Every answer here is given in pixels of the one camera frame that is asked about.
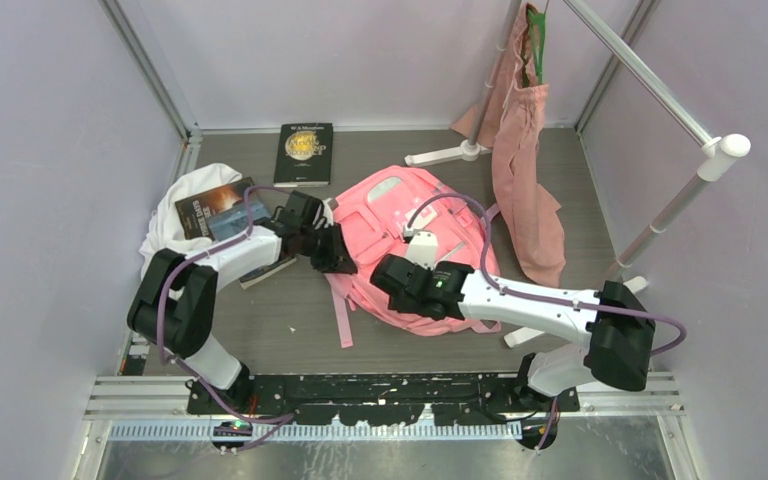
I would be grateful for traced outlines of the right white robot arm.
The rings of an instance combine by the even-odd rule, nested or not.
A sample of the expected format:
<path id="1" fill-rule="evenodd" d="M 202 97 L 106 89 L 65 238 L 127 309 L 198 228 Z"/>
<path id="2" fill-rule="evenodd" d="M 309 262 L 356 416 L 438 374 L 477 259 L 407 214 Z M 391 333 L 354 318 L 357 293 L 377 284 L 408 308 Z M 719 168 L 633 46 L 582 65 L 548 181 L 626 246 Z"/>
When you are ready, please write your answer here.
<path id="1" fill-rule="evenodd" d="M 593 381 L 628 392 L 646 387 L 655 324 L 646 312 L 622 306 L 635 299 L 622 283 L 570 291 L 494 277 L 456 262 L 430 269 L 392 254 L 375 267 L 370 282 L 398 313 L 434 321 L 497 321 L 566 340 L 553 351 L 524 356 L 514 387 L 527 410 L 540 410 L 560 393 Z"/>

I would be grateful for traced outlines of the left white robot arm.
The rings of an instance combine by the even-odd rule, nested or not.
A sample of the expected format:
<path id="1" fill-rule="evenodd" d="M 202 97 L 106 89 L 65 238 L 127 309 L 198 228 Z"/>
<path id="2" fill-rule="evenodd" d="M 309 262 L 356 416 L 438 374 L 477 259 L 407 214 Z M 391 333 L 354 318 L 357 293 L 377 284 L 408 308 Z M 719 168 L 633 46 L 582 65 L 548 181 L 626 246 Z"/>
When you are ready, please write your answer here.
<path id="1" fill-rule="evenodd" d="M 329 206 L 293 191 L 271 216 L 252 221 L 226 240 L 189 254 L 157 251 L 135 294 L 127 326 L 213 388 L 217 405 L 240 412 L 250 403 L 253 382 L 249 368 L 212 333 L 216 295 L 282 256 L 298 255 L 308 257 L 323 274 L 358 271 Z"/>

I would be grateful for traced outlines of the pink student backpack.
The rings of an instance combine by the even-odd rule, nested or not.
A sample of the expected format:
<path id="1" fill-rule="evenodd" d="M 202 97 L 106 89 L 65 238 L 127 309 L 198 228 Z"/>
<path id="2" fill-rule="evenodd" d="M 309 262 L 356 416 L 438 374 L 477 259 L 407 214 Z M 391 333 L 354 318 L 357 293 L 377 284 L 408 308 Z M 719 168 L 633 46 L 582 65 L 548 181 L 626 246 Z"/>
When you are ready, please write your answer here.
<path id="1" fill-rule="evenodd" d="M 387 308 L 388 296 L 370 282 L 374 268 L 387 254 L 405 257 L 421 267 L 440 261 L 479 266 L 485 240 L 484 222 L 460 198 L 438 199 L 417 208 L 451 188 L 422 168 L 389 166 L 336 196 L 334 220 L 358 272 L 328 274 L 338 334 L 343 348 L 353 345 L 350 310 L 362 309 L 379 320 L 419 336 L 438 336 L 472 330 L 496 333 L 501 324 L 477 319 L 435 321 Z"/>

